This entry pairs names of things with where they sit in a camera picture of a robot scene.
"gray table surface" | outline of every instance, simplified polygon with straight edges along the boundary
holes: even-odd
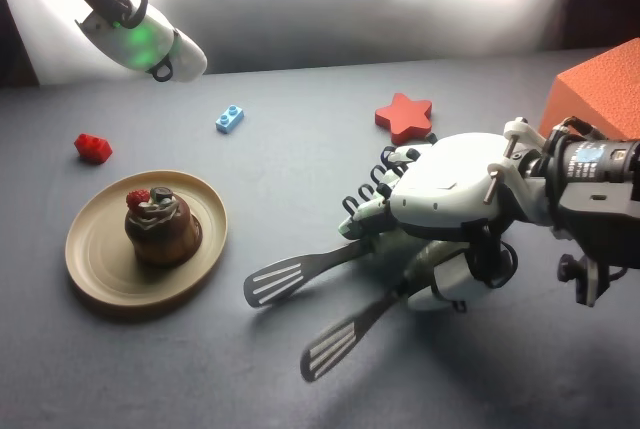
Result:
[[[302,348],[378,297],[400,256],[345,264],[272,309],[242,295],[254,270],[343,242],[340,201],[389,142],[373,113],[394,92],[431,99],[440,137],[501,133],[518,115],[539,121],[554,75],[595,53],[0,92],[0,427],[638,427],[639,275],[595,309],[579,306],[555,277],[576,246],[546,229],[512,226],[518,273],[468,314],[397,306],[312,385]],[[229,104],[246,118],[224,136],[214,123]],[[78,162],[81,132],[109,139],[106,164]],[[94,194],[152,169],[219,192],[227,246],[186,305],[143,323],[106,320],[70,289],[65,237]]]

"blue lego brick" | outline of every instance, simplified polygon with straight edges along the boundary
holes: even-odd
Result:
[[[229,106],[229,109],[224,111],[216,121],[216,129],[229,134],[242,119],[244,119],[244,111],[238,106]]]

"orange foam block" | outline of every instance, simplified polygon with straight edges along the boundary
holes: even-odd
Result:
[[[549,93],[540,134],[577,116],[615,139],[640,138],[640,39],[559,74]]]

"frosting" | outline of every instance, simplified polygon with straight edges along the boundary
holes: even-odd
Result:
[[[176,214],[180,215],[180,203],[173,196],[171,199],[163,199],[159,203],[149,199],[148,202],[138,204],[138,207],[142,210],[143,216],[132,213],[129,221],[145,231],[170,221]]]

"plate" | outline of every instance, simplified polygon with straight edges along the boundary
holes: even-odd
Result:
[[[181,196],[202,227],[202,243],[193,257],[170,269],[138,262],[124,231],[127,194],[157,186]],[[122,179],[91,199],[71,224],[65,258],[77,289],[100,308],[114,313],[161,309],[199,287],[226,239],[226,211],[211,186],[182,172],[152,171]]]

